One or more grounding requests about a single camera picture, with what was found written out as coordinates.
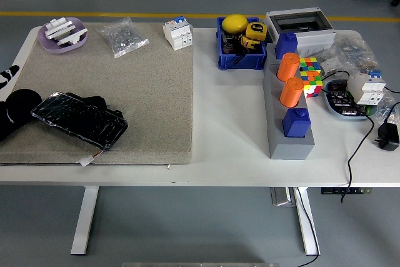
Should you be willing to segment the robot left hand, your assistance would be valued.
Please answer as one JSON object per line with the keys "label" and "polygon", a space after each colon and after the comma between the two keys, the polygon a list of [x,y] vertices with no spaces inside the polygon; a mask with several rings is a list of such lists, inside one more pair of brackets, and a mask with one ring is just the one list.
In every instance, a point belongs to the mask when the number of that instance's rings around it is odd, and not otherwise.
{"label": "robot left hand", "polygon": [[0,72],[1,82],[0,82],[0,89],[6,87],[10,80],[18,73],[20,67],[18,65],[13,65],[5,71]]}

